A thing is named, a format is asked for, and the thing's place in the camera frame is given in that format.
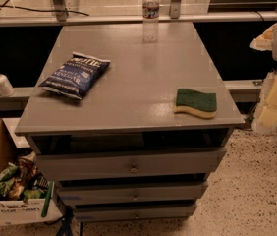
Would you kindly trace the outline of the middle drawer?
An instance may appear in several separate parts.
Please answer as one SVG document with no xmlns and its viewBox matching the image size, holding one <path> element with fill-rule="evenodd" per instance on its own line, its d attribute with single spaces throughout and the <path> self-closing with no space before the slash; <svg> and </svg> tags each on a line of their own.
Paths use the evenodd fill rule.
<svg viewBox="0 0 277 236">
<path fill-rule="evenodd" d="M 58 195 L 69 206 L 100 205 L 198 199 L 207 187 L 206 182 L 168 182 L 59 189 Z"/>
</svg>

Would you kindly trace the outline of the bottom drawer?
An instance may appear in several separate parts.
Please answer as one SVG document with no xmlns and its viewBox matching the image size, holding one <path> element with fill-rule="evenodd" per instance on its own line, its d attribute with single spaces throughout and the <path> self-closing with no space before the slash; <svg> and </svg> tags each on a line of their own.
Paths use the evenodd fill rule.
<svg viewBox="0 0 277 236">
<path fill-rule="evenodd" d="M 87 206 L 77 208 L 78 221 L 116 221 L 191 216 L 196 209 L 192 201 L 121 204 L 112 206 Z"/>
</svg>

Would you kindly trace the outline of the top drawer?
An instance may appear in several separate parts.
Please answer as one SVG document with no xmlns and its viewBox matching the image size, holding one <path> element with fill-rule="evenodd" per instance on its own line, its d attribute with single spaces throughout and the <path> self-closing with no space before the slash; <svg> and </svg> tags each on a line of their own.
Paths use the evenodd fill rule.
<svg viewBox="0 0 277 236">
<path fill-rule="evenodd" d="M 36 165 L 55 181 L 183 175 L 214 172 L 225 153 L 220 147 L 40 155 Z"/>
</svg>

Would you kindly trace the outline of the cardboard box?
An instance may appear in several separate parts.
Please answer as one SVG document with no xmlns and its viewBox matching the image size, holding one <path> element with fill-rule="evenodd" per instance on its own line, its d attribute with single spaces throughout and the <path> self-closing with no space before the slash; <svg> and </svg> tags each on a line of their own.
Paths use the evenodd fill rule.
<svg viewBox="0 0 277 236">
<path fill-rule="evenodd" d="M 51 222 L 62 215 L 54 185 L 37 168 L 35 153 L 1 120 L 0 225 Z"/>
</svg>

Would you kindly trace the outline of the blue chip bag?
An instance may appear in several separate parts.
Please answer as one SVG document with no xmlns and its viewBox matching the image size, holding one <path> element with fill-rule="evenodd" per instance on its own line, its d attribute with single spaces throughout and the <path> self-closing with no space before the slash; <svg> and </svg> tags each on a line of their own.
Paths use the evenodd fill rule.
<svg viewBox="0 0 277 236">
<path fill-rule="evenodd" d="M 74 52 L 73 56 L 46 78 L 39 87 L 81 100 L 109 65 L 109 60 Z"/>
</svg>

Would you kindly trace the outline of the clear plastic water bottle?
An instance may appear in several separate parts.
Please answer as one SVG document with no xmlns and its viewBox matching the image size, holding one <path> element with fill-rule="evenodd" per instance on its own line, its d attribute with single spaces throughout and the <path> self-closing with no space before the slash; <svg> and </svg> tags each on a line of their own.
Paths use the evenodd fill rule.
<svg viewBox="0 0 277 236">
<path fill-rule="evenodd" d="M 142 0 L 143 41 L 146 43 L 158 40 L 159 0 Z"/>
</svg>

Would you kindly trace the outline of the snack bags in box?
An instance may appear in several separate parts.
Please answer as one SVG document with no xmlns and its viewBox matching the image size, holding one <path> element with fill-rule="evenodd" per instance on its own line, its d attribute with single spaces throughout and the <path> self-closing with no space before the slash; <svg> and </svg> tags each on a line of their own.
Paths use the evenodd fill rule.
<svg viewBox="0 0 277 236">
<path fill-rule="evenodd" d="M 34 152 L 18 156 L 0 173 L 0 196 L 10 201 L 45 198 L 49 181 L 35 164 Z"/>
</svg>

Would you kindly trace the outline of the green yellow sponge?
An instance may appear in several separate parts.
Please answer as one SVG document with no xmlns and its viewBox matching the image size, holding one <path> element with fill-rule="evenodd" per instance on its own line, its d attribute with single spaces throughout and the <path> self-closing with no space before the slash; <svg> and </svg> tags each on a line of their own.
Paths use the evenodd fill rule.
<svg viewBox="0 0 277 236">
<path fill-rule="evenodd" d="M 179 88 L 174 113 L 187 113 L 202 119 L 214 118 L 217 113 L 216 94 Z"/>
</svg>

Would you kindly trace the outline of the drawer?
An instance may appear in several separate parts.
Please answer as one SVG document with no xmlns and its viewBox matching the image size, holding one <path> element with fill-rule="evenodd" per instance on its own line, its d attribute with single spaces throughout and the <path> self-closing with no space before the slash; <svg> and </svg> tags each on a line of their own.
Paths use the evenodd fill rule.
<svg viewBox="0 0 277 236">
<path fill-rule="evenodd" d="M 69 206 L 100 205 L 198 199 L 207 187 L 206 182 L 168 182 L 59 189 L 58 195 Z"/>
<path fill-rule="evenodd" d="M 220 147 L 40 155 L 36 165 L 55 181 L 183 175 L 214 172 L 225 153 Z"/>
<path fill-rule="evenodd" d="M 77 208 L 78 221 L 116 221 L 191 216 L 196 209 L 192 201 L 121 204 L 112 206 L 87 206 Z"/>
</svg>

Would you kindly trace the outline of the white pump dispenser bottle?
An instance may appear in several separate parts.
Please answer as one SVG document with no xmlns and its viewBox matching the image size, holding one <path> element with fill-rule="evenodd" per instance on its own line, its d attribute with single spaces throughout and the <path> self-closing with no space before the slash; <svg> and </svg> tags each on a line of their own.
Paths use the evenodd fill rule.
<svg viewBox="0 0 277 236">
<path fill-rule="evenodd" d="M 12 87 L 9 79 L 0 73 L 0 94 L 2 96 L 11 96 L 14 92 L 14 88 Z"/>
</svg>

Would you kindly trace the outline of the grey drawer cabinet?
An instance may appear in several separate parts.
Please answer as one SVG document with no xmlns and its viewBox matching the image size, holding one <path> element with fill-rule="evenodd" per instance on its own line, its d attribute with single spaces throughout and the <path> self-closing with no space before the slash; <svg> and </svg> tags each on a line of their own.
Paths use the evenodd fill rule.
<svg viewBox="0 0 277 236">
<path fill-rule="evenodd" d="M 36 157 L 174 148 L 225 148 L 242 116 L 191 23 L 163 23 L 146 43 L 138 24 L 68 26 L 44 67 L 51 74 L 74 52 L 110 61 L 81 100 L 36 89 L 17 130 Z M 174 113 L 178 89 L 215 93 L 217 113 L 202 119 Z M 59 189 L 206 182 L 209 173 L 54 181 Z M 192 201 L 130 202 L 87 206 Z"/>
</svg>

